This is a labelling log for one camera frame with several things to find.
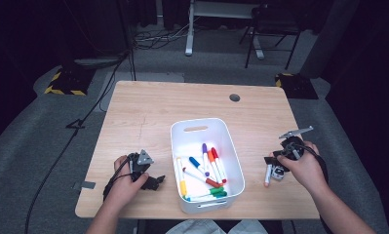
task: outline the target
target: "red marker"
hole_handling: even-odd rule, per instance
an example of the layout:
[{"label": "red marker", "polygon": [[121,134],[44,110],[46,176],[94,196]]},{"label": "red marker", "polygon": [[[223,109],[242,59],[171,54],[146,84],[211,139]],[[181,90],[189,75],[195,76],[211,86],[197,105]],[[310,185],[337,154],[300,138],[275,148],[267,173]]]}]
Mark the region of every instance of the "red marker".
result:
[{"label": "red marker", "polygon": [[211,150],[209,150],[209,160],[210,160],[210,163],[212,164],[212,168],[213,168],[213,171],[214,171],[214,175],[217,178],[217,182],[222,184],[221,176],[219,174],[219,171],[218,171],[218,168],[217,168],[217,164],[215,163],[215,158],[214,158],[213,153],[212,153]]},{"label": "red marker", "polygon": [[224,168],[222,167],[221,161],[219,160],[217,151],[215,151],[214,147],[212,148],[212,154],[214,156],[215,163],[217,164],[217,168],[218,168],[218,172],[219,172],[220,177],[221,177],[221,181],[223,183],[226,183],[227,177],[225,176]]},{"label": "red marker", "polygon": [[211,179],[209,179],[207,177],[204,177],[202,175],[199,176],[197,174],[197,171],[193,171],[193,170],[188,169],[188,168],[183,168],[182,171],[187,173],[187,174],[189,174],[189,175],[191,175],[191,176],[193,176],[193,177],[196,177],[196,178],[200,179],[201,181],[211,185],[212,187],[215,187],[215,188],[220,187],[220,185],[217,182],[215,182],[215,181],[213,181],[213,180],[211,180]]}]

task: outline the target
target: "chair leg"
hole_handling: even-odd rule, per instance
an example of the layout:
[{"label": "chair leg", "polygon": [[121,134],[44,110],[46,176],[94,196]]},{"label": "chair leg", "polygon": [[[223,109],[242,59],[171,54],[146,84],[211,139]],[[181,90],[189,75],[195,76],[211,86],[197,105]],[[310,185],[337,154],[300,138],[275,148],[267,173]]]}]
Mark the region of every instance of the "chair leg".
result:
[{"label": "chair leg", "polygon": [[243,40],[245,39],[246,35],[249,33],[250,26],[246,28],[245,34],[243,34],[242,39],[240,40],[239,44],[242,44]]},{"label": "chair leg", "polygon": [[298,41],[299,37],[300,37],[300,32],[297,33],[296,38],[294,39],[294,43],[293,43],[293,47],[292,47],[292,50],[291,50],[291,54],[289,55],[289,59],[288,59],[288,62],[286,63],[285,70],[288,69],[289,63],[291,63],[292,56],[293,56],[293,53],[294,53],[294,49],[295,49],[295,47],[297,45],[297,41]]},{"label": "chair leg", "polygon": [[253,28],[252,38],[251,38],[250,44],[249,44],[249,51],[247,53],[247,59],[246,59],[246,66],[245,66],[245,68],[248,68],[248,66],[249,66],[249,59],[250,59],[250,53],[252,52],[254,36],[255,36],[255,27]]}]

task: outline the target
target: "blue marker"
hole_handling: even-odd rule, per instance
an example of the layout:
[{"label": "blue marker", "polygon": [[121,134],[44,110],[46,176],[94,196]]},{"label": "blue marker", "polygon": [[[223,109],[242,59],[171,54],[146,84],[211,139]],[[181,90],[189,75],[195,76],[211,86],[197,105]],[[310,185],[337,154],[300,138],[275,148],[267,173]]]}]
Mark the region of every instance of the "blue marker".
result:
[{"label": "blue marker", "polygon": [[198,169],[198,171],[200,171],[203,175],[206,175],[206,176],[210,175],[210,173],[206,173],[204,168],[200,165],[199,162],[197,162],[197,160],[195,160],[195,158],[189,157],[189,160],[194,165],[194,167],[196,167],[196,169]]}]

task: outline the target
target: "orange marker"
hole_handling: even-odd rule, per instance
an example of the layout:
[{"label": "orange marker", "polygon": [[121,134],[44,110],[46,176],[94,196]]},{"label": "orange marker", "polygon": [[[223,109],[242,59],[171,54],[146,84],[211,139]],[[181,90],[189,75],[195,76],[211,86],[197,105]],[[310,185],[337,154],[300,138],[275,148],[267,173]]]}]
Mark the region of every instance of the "orange marker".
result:
[{"label": "orange marker", "polygon": [[219,174],[219,171],[218,171],[218,168],[217,168],[217,164],[215,163],[215,159],[214,159],[212,151],[209,150],[208,154],[209,154],[209,160],[210,160],[210,163],[212,164],[212,168],[213,168],[215,177],[217,178],[217,182],[218,183],[222,183],[221,176]]}]

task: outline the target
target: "hand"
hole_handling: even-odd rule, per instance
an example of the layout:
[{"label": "hand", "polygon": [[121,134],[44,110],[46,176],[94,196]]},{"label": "hand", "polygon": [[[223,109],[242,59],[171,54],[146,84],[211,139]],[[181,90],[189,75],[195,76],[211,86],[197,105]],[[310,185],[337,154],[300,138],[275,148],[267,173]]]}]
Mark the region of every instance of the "hand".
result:
[{"label": "hand", "polygon": [[[319,150],[316,144],[310,141],[304,141],[304,145],[311,147],[318,155]],[[303,155],[297,161],[290,160],[285,156],[278,156],[277,159],[285,167],[289,168],[297,179],[297,181],[303,185],[309,192],[315,191],[315,189],[328,186],[325,181],[321,166],[316,160],[315,156],[304,150]]]},{"label": "hand", "polygon": [[[115,172],[121,166],[121,164],[127,159],[127,156],[119,157],[114,163]],[[138,180],[133,182],[131,177],[128,175],[130,173],[129,163],[125,164],[121,172],[117,175],[111,191],[106,197],[105,202],[114,203],[114,206],[122,209],[125,205],[130,203],[133,198],[136,196],[140,188],[148,180],[149,174],[142,174]]]},{"label": "hand", "polygon": [[[127,156],[122,156],[115,161],[115,172],[126,159]],[[149,177],[145,173],[137,181],[133,182],[128,175],[129,173],[130,166],[127,163],[117,175],[117,179],[102,206],[97,211],[97,215],[88,228],[87,233],[115,233],[121,210],[133,200]]]}]

